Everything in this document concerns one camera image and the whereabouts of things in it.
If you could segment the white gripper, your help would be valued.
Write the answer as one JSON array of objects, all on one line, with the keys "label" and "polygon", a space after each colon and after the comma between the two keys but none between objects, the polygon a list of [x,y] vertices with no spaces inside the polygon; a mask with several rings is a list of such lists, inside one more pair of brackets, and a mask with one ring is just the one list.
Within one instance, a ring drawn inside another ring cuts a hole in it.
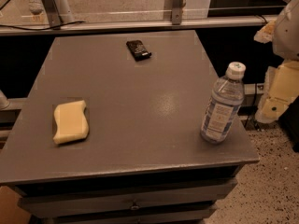
[{"label": "white gripper", "polygon": [[255,113],[258,122],[271,123],[299,96],[299,0],[291,0],[277,20],[268,22],[253,39],[264,44],[273,40],[274,53],[285,59],[278,68],[268,67]]}]

